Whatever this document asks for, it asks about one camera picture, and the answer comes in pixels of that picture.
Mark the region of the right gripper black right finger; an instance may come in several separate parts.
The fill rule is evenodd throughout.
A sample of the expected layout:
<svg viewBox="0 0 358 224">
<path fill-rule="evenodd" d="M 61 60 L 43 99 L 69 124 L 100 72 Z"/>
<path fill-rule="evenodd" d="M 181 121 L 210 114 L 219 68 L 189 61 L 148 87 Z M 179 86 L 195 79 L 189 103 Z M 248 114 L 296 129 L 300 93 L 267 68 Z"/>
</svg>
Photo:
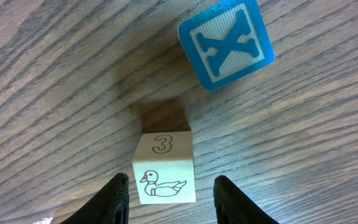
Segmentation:
<svg viewBox="0 0 358 224">
<path fill-rule="evenodd" d="M 215 178 L 213 194 L 218 224 L 278 224 L 225 175 Z"/>
</svg>

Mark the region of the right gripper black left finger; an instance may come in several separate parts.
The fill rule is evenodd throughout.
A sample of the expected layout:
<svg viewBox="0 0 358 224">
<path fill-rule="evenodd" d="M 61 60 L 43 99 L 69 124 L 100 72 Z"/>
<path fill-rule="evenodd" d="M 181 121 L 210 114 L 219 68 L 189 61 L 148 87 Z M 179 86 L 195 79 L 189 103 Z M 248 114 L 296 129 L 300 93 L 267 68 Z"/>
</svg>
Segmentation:
<svg viewBox="0 0 358 224">
<path fill-rule="evenodd" d="M 116 174 L 78 211 L 62 224 L 128 224 L 129 223 L 129 177 Z"/>
</svg>

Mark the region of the plain block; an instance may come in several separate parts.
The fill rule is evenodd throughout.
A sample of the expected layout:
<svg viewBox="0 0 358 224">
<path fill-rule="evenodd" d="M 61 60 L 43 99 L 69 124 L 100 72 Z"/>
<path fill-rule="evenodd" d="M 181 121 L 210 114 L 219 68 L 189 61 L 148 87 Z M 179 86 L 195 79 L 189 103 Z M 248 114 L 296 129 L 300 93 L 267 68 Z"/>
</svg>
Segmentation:
<svg viewBox="0 0 358 224">
<path fill-rule="evenodd" d="M 141 204 L 196 201 L 191 131 L 143 134 L 132 166 Z"/>
</svg>

